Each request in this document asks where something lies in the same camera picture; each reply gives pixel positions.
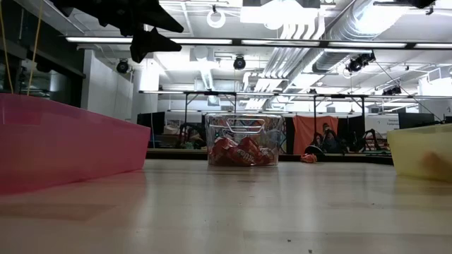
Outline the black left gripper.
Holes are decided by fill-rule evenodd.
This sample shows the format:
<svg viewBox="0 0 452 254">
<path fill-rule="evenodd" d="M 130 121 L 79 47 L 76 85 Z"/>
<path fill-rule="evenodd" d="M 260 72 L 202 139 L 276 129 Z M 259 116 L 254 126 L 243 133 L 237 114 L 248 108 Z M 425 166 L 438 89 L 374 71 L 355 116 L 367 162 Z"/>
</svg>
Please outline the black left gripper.
<svg viewBox="0 0 452 254">
<path fill-rule="evenodd" d="M 139 30 L 141 22 L 135 19 L 129 0 L 52 0 L 52 3 L 66 17 L 78 9 L 97 18 L 102 27 L 112 25 L 119 29 L 121 35 L 133 35 L 130 52 L 136 63 L 142 62 L 148 53 L 182 50 L 180 44 L 161 35 L 156 29 L 177 33 L 184 31 L 184 27 L 161 7 L 159 0 L 143 0 L 141 3 L 141 22 L 155 27 L 151 31 Z"/>
</svg>

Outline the red Skittles candy pack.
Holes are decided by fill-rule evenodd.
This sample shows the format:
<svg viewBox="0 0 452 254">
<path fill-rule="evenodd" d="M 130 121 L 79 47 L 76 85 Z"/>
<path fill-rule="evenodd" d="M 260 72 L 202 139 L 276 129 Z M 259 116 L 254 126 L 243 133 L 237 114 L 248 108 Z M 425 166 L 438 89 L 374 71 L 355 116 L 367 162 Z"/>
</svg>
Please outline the red Skittles candy pack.
<svg viewBox="0 0 452 254">
<path fill-rule="evenodd" d="M 225 166 L 230 163 L 228 150 L 238 144 L 230 138 L 217 138 L 209 149 L 208 161 L 214 166 Z"/>
<path fill-rule="evenodd" d="M 278 163 L 278 154 L 269 147 L 260 147 L 259 165 L 274 166 Z"/>
<path fill-rule="evenodd" d="M 261 151 L 252 138 L 246 137 L 238 145 L 228 148 L 227 156 L 234 164 L 241 167 L 249 167 L 259 162 Z"/>
</svg>

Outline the black computer monitor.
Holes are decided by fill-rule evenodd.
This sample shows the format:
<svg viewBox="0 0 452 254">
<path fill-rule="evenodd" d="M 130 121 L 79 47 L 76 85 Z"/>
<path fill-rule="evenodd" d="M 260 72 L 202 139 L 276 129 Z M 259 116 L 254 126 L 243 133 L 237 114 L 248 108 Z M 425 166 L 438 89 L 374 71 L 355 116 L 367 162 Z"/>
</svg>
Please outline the black computer monitor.
<svg viewBox="0 0 452 254">
<path fill-rule="evenodd" d="M 165 112 L 145 113 L 137 116 L 137 124 L 149 127 L 154 134 L 161 135 L 164 133 Z"/>
<path fill-rule="evenodd" d="M 398 114 L 399 129 L 415 128 L 432 125 L 435 122 L 433 114 L 426 113 L 406 113 Z"/>
</svg>

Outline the clear plastic bin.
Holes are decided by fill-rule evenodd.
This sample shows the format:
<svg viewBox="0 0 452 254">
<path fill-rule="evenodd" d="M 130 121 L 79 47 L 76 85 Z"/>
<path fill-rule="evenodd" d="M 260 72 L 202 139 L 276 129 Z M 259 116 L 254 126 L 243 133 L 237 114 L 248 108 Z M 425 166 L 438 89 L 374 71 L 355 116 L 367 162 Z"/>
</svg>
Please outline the clear plastic bin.
<svg viewBox="0 0 452 254">
<path fill-rule="evenodd" d="M 217 138 L 230 138 L 237 144 L 243 138 L 252 138 L 259 147 L 269 147 L 280 153 L 283 135 L 283 117 L 272 114 L 206 114 L 207 152 Z M 240 167 L 231 159 L 228 167 Z"/>
</svg>

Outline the pink plastic bin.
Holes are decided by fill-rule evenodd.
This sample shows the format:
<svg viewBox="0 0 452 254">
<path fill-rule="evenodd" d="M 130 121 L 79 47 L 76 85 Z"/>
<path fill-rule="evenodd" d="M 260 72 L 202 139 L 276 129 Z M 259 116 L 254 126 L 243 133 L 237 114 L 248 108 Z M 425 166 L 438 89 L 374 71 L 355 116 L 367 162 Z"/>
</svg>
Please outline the pink plastic bin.
<svg viewBox="0 0 452 254">
<path fill-rule="evenodd" d="M 141 169 L 150 129 L 67 104 L 0 94 L 0 195 Z"/>
</svg>

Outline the orange hanging cloth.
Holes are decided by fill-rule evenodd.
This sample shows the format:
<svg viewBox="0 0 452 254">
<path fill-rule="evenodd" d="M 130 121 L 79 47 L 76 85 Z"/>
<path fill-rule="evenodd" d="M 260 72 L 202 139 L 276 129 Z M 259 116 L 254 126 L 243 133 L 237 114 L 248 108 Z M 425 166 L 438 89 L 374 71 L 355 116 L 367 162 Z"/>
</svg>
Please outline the orange hanging cloth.
<svg viewBox="0 0 452 254">
<path fill-rule="evenodd" d="M 333 131 L 337 131 L 339 119 L 332 116 L 308 117 L 294 116 L 292 118 L 295 137 L 293 153 L 295 155 L 304 154 L 305 149 L 314 140 L 315 133 L 323 133 L 323 125 L 327 124 Z"/>
</svg>

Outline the person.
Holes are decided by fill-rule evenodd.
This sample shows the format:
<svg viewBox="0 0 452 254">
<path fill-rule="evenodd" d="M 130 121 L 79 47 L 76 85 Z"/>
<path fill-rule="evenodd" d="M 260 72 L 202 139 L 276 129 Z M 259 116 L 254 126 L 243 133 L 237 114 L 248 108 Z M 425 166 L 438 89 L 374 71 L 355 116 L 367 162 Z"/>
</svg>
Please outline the person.
<svg viewBox="0 0 452 254">
<path fill-rule="evenodd" d="M 333 129 L 327 124 L 323 124 L 323 137 L 321 141 L 321 149 L 327 153 L 342 153 L 343 149 L 337 135 Z"/>
</svg>

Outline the yellow plastic bin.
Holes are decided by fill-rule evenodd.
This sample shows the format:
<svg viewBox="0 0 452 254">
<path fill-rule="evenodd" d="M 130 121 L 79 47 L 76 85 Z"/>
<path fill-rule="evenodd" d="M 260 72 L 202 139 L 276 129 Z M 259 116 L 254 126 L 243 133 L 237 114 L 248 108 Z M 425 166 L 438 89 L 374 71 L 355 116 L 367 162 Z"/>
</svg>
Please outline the yellow plastic bin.
<svg viewBox="0 0 452 254">
<path fill-rule="evenodd" d="M 388 144 L 396 173 L 429 179 L 421 160 L 425 153 L 435 152 L 452 162 L 452 123 L 398 129 L 387 132 Z"/>
</svg>

